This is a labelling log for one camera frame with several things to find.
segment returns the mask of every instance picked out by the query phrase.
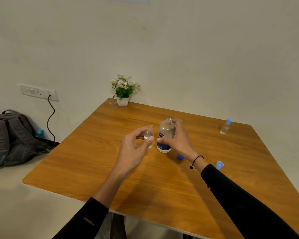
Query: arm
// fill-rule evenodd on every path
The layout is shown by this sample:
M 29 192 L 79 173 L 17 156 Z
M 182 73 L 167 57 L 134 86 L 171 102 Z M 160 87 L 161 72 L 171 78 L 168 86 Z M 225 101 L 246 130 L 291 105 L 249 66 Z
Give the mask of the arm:
M 169 145 L 190 162 L 199 156 L 193 149 L 181 119 L 176 122 L 173 139 L 158 139 Z M 299 235 L 276 213 L 251 194 L 239 187 L 205 159 L 199 157 L 194 163 L 213 195 L 245 238 L 299 238 Z
M 135 140 L 144 139 L 145 130 L 146 127 L 138 128 L 122 139 L 119 155 L 109 176 L 97 193 L 53 237 L 54 239 L 95 238 L 124 178 L 140 164 L 154 140 L 154 137 L 149 137 L 142 146 L 136 146 Z

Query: black sleeve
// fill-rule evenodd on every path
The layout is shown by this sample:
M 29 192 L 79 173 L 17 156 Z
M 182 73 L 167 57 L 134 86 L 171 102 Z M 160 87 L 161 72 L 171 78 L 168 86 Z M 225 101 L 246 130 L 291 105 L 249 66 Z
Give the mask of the black sleeve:
M 299 238 L 276 213 L 213 165 L 207 165 L 201 177 L 244 238 Z
M 108 211 L 108 208 L 91 197 L 53 239 L 94 239 Z

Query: floor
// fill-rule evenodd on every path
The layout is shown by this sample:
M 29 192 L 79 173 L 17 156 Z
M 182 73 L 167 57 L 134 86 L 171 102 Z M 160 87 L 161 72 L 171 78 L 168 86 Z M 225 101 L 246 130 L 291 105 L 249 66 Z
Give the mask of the floor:
M 44 157 L 0 169 L 0 239 L 51 239 L 84 204 L 21 183 Z M 132 217 L 126 218 L 125 227 L 128 239 L 183 238 L 181 233 Z

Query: light blue cap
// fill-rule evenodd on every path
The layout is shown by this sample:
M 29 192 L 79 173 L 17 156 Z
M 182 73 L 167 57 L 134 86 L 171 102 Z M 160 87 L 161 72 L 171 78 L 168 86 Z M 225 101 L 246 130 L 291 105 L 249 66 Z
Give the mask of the light blue cap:
M 230 125 L 231 122 L 232 122 L 232 119 L 228 118 L 227 121 L 226 121 L 226 124 L 227 124 L 227 125 Z
M 215 165 L 215 168 L 218 170 L 221 170 L 223 166 L 224 166 L 224 164 L 222 162 L 218 161 Z

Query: hand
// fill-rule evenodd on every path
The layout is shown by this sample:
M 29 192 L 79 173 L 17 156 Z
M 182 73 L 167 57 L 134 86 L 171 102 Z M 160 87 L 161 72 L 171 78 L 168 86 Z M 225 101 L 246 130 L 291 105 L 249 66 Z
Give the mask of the hand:
M 158 138 L 157 142 L 170 146 L 180 155 L 184 156 L 188 161 L 192 162 L 199 154 L 192 147 L 188 133 L 183 127 L 182 120 L 180 118 L 175 118 L 173 119 L 173 122 L 176 123 L 174 138 Z
M 137 128 L 130 134 L 123 137 L 121 141 L 121 148 L 117 156 L 114 166 L 123 176 L 126 176 L 130 171 L 135 169 L 142 161 L 147 148 L 154 141 L 154 137 L 149 137 L 144 140 L 144 143 L 138 148 L 135 144 L 136 139 L 144 139 L 144 132 L 148 126 Z

